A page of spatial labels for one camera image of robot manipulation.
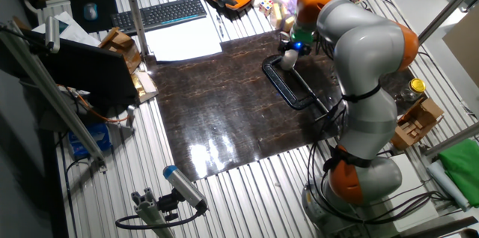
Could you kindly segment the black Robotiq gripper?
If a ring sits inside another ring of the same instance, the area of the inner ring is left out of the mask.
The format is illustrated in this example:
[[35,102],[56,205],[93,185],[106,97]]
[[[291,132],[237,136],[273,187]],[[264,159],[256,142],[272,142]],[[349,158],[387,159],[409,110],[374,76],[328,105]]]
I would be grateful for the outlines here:
[[311,53],[311,47],[306,43],[295,41],[280,42],[278,51],[280,53],[285,53],[288,50],[296,51],[301,56],[309,55]]

